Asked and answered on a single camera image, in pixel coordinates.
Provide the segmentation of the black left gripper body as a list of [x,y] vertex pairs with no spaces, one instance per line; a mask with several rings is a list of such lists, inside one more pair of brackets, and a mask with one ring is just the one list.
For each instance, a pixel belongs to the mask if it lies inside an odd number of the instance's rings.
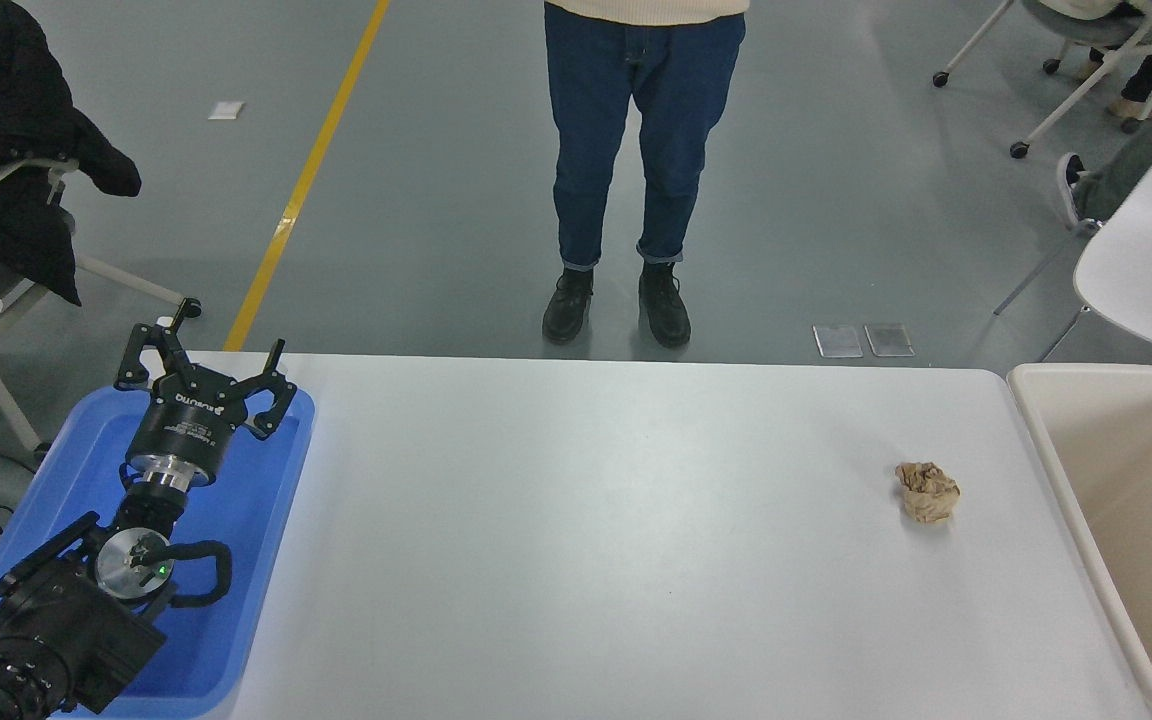
[[217,480],[247,404],[233,387],[237,379],[207,367],[162,376],[132,435],[126,461],[145,471],[156,458],[174,457],[195,468],[194,480]]

